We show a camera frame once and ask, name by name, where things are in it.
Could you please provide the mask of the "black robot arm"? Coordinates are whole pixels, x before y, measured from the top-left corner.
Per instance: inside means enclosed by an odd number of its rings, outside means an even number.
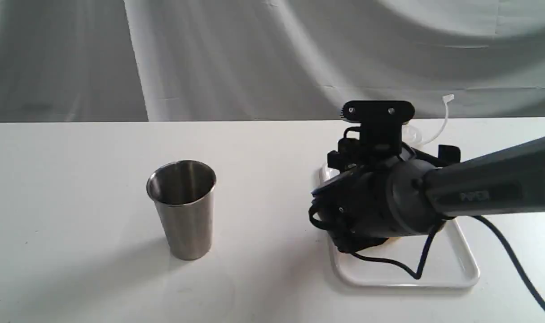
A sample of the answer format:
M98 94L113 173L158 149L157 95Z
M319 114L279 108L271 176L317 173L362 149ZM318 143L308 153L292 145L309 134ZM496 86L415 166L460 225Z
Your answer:
M312 192L309 220L342 253L429 235L461 216L545 212L545 137L453 164L406 144L384 153L355 140L328 157L339 174Z

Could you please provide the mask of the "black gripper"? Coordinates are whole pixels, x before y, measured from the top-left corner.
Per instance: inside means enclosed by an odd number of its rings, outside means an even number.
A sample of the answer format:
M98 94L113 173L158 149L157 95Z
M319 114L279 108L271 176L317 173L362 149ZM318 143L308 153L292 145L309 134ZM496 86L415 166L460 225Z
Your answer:
M407 144L398 155L368 155L341 140L328 154L340 174L312 192L310 222L339 252L354 254L400 237L425 236L425 251L446 222L424 194L424 176L461 161L461 150L440 145L432 156Z

